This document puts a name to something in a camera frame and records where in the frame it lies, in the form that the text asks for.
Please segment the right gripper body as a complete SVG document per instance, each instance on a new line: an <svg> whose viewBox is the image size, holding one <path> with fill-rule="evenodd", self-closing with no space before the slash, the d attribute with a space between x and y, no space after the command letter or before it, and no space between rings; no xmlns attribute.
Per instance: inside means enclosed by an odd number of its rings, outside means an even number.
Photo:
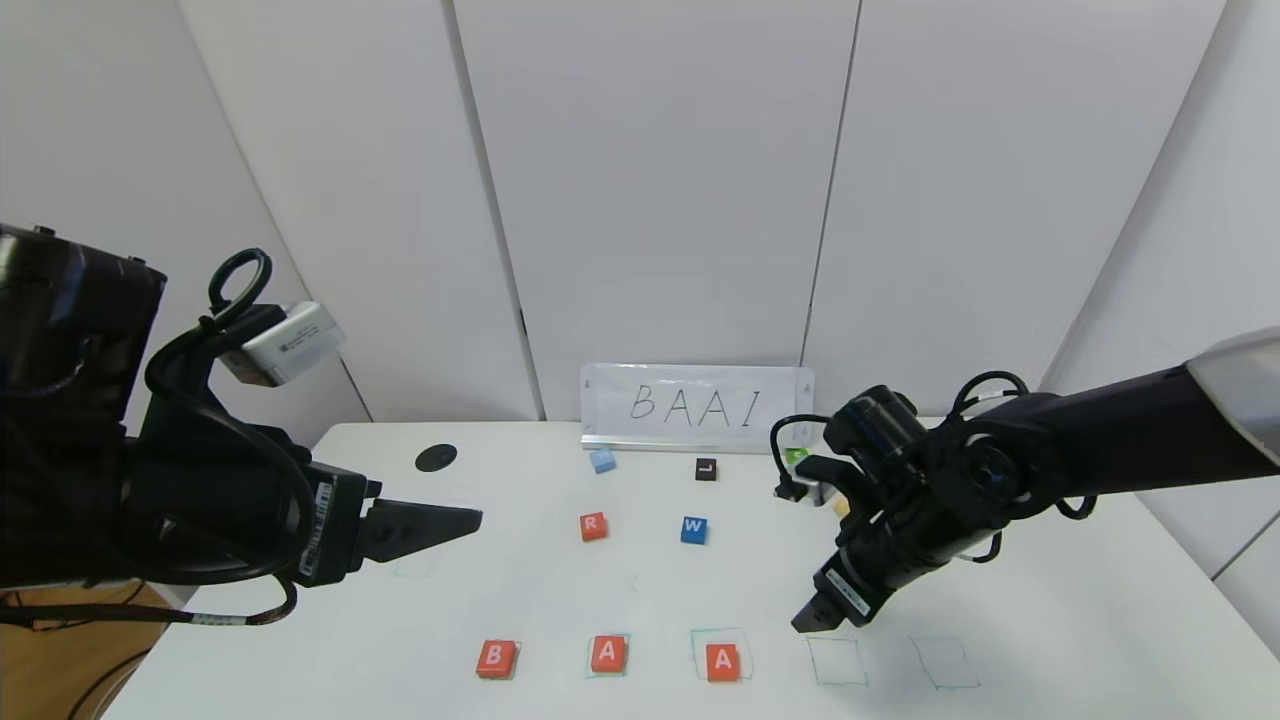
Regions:
<svg viewBox="0 0 1280 720"><path fill-rule="evenodd" d="M923 525L864 521L815 573L814 593L838 602L844 621L865 626L899 591L937 569L940 542Z"/></svg>

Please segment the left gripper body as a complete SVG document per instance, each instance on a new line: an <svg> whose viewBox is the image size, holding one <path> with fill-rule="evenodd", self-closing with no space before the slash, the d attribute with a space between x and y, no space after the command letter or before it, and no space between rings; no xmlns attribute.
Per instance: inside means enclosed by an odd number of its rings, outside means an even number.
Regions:
<svg viewBox="0 0 1280 720"><path fill-rule="evenodd" d="M314 527L285 578L302 587L342 582L362 564L355 548L367 478L314 461L279 428L259 433L289 455L314 493ZM244 568L292 544L298 527L297 501L276 468L242 439L200 439L170 457L138 451L138 560L168 580L242 582Z"/></svg>

